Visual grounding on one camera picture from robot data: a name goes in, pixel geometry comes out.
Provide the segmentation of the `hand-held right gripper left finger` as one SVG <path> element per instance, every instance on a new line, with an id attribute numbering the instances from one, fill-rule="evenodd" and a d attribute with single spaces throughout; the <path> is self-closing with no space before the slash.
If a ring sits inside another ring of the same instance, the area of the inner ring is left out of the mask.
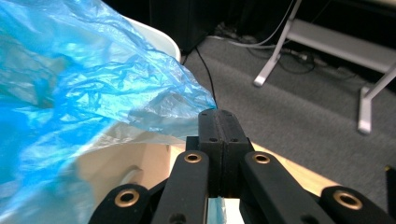
<path id="1" fill-rule="evenodd" d="M 220 196 L 221 147 L 216 123 L 217 110 L 203 111 L 198 116 L 198 135 L 187 137 L 187 150 L 199 150 L 209 158 L 208 193 L 211 198 Z"/>

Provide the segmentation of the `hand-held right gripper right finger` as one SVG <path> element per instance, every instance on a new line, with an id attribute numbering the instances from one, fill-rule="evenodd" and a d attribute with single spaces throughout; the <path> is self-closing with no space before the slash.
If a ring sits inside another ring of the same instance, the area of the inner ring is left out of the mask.
<path id="1" fill-rule="evenodd" d="M 226 198 L 239 198 L 243 181 L 240 162 L 253 148 L 234 114 L 225 111 L 222 118 L 225 134 L 222 193 Z"/>

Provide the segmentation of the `blue plastic bag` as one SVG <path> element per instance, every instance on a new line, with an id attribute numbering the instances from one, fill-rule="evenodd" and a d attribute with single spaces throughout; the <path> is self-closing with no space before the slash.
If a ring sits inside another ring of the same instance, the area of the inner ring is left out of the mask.
<path id="1" fill-rule="evenodd" d="M 0 0 L 0 224 L 88 224 L 82 155 L 194 135 L 214 106 L 103 0 Z"/>

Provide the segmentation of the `black upright panel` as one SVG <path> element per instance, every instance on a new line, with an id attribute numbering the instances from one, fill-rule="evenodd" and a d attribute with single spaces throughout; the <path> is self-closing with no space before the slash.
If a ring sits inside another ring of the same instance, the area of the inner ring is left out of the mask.
<path id="1" fill-rule="evenodd" d="M 221 21 L 221 0 L 149 0 L 150 25 L 191 52 Z"/>

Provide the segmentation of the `white metal stand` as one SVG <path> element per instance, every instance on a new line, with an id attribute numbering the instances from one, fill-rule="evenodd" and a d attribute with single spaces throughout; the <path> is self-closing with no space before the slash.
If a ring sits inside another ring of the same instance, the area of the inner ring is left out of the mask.
<path id="1" fill-rule="evenodd" d="M 358 131 L 369 134 L 372 130 L 372 101 L 396 78 L 396 50 L 296 19 L 295 16 L 302 1 L 291 0 L 286 14 L 286 23 L 275 50 L 254 79 L 253 84 L 258 87 L 264 84 L 275 68 L 286 40 L 381 73 L 383 76 L 372 88 L 362 87 L 360 90 Z"/>

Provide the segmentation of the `black yellow striped base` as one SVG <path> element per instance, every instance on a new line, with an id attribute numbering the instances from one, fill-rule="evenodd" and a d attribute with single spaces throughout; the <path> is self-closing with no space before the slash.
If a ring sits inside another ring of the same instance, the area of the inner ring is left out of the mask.
<path id="1" fill-rule="evenodd" d="M 388 212 L 396 219 L 396 169 L 390 165 L 385 167 L 387 183 Z"/>

